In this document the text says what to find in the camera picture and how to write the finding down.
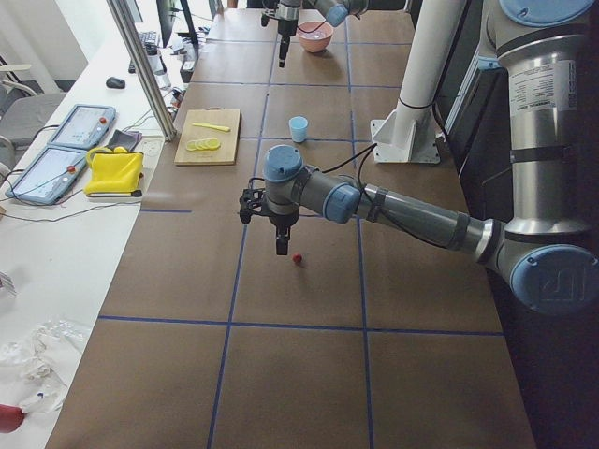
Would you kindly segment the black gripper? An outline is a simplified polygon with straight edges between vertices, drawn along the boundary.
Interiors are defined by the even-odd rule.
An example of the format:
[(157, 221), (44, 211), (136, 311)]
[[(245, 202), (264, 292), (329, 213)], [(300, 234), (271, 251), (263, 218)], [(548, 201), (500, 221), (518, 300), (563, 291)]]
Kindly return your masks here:
[(270, 223), (276, 229), (276, 254), (288, 255), (288, 240), (290, 239), (291, 227), (298, 221), (300, 207), (295, 203), (277, 204), (268, 201), (270, 210)]
[(298, 7), (297, 6), (278, 6), (278, 33), (281, 36), (281, 47), (279, 50), (279, 67), (285, 67), (285, 61), (288, 54), (288, 45), (290, 39), (296, 34), (298, 25)]

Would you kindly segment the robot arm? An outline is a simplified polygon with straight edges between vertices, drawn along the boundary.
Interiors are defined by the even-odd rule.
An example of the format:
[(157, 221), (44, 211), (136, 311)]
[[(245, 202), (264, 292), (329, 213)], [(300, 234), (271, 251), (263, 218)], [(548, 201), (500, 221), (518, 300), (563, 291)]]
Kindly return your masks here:
[(508, 74), (513, 216), (481, 221), (409, 196), (326, 174), (288, 145), (272, 147), (265, 185), (245, 191), (240, 217), (266, 216), (276, 251), (307, 208), (339, 224), (353, 216), (397, 228), (430, 245), (468, 253), (500, 274), (526, 307), (547, 315), (598, 298), (598, 259), (575, 201), (576, 57), (590, 27), (589, 1), (487, 1), (481, 58)]
[[(359, 15), (369, 7), (367, 0), (346, 1), (310, 1), (310, 4), (321, 14), (325, 21), (336, 27), (340, 25), (347, 16)], [(278, 22), (277, 32), (281, 37), (278, 65), (285, 67), (290, 41), (296, 35), (300, 18), (300, 0), (282, 0), (274, 2), (273, 19)]]

